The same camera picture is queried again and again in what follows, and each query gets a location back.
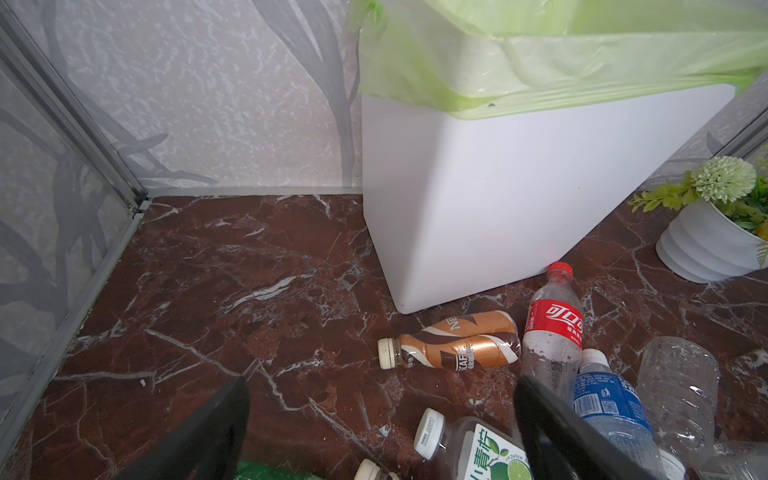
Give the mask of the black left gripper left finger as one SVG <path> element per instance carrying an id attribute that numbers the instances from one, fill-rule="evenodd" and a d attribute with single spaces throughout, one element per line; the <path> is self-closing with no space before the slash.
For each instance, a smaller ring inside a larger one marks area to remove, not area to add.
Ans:
<path id="1" fill-rule="evenodd" d="M 248 387 L 238 377 L 116 477 L 233 479 L 249 412 Z"/>

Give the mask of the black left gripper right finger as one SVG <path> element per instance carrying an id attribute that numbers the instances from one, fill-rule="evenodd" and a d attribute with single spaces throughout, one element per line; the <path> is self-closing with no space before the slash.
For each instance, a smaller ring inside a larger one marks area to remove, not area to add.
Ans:
<path id="1" fill-rule="evenodd" d="M 653 479 L 535 378 L 519 378 L 513 403 L 535 480 Z"/>

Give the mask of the blue label Pocari bottle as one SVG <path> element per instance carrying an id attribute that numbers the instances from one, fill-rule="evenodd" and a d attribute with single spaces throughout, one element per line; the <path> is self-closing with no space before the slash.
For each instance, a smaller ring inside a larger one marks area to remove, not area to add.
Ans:
<path id="1" fill-rule="evenodd" d="M 605 354 L 582 351 L 575 379 L 575 412 L 656 479 L 665 477 L 645 409 L 634 387 L 612 372 Z"/>

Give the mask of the clear unlabelled plastic bottle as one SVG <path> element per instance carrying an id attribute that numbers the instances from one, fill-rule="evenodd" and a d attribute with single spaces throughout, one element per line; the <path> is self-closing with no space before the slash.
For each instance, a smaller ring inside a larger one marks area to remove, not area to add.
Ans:
<path id="1" fill-rule="evenodd" d="M 668 479 L 683 479 L 711 455 L 719 380 L 714 355 L 694 342 L 663 336 L 646 346 L 637 392 Z"/>

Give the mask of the square clear plastic bottle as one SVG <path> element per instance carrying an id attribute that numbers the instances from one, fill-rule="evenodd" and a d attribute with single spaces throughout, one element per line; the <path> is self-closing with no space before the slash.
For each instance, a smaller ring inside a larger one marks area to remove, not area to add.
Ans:
<path id="1" fill-rule="evenodd" d="M 715 443 L 711 455 L 695 472 L 705 480 L 767 480 L 767 444 L 745 441 Z"/>

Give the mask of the white trash bin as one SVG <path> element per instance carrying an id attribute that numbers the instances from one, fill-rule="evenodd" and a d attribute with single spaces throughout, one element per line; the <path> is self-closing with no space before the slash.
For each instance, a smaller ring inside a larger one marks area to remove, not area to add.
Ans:
<path id="1" fill-rule="evenodd" d="M 543 272 L 734 95 L 720 84 L 482 120 L 365 97 L 364 217 L 395 308 Z"/>

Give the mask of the green bin liner bag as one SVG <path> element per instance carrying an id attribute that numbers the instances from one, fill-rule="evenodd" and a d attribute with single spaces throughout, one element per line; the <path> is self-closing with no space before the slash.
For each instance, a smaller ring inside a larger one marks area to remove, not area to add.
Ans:
<path id="1" fill-rule="evenodd" d="M 353 1 L 363 94 L 479 120 L 729 84 L 767 68 L 755 1 Z"/>

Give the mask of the green plastic bottle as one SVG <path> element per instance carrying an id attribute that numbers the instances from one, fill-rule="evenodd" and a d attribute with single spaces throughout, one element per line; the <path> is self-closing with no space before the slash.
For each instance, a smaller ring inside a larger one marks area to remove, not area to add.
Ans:
<path id="1" fill-rule="evenodd" d="M 303 472 L 271 467 L 257 462 L 240 461 L 235 480 L 322 480 L 321 477 Z"/>

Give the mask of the lime label tea bottle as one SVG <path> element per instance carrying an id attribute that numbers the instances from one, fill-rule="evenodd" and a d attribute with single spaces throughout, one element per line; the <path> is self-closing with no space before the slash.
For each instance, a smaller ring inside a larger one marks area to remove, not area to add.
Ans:
<path id="1" fill-rule="evenodd" d="M 522 443 L 476 417 L 450 423 L 442 413 L 427 408 L 413 447 L 425 460 L 436 463 L 442 479 L 533 478 Z"/>

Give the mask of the red label cola bottle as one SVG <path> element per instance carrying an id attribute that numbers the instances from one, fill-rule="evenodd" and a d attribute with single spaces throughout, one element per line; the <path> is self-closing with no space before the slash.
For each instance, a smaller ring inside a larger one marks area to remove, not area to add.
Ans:
<path id="1" fill-rule="evenodd" d="M 521 372 L 571 405 L 582 355 L 583 308 L 573 289 L 569 264 L 551 264 L 546 276 L 547 283 L 529 303 Z"/>

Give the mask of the brown gold coffee bottle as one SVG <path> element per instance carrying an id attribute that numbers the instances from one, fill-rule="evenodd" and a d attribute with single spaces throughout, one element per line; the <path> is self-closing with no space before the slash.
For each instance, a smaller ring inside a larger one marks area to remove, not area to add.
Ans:
<path id="1" fill-rule="evenodd" d="M 522 354 L 516 322 L 501 310 L 448 317 L 413 334 L 380 339 L 377 348 L 383 370 L 463 372 L 511 365 Z"/>

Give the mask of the white pot flower plant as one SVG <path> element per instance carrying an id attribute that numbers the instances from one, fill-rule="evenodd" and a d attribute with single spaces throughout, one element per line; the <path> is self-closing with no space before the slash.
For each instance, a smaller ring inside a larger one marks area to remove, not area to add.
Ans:
<path id="1" fill-rule="evenodd" d="M 686 280 L 708 284 L 767 267 L 767 176 L 742 158 L 709 159 L 629 204 L 634 211 L 678 213 L 655 250 Z"/>

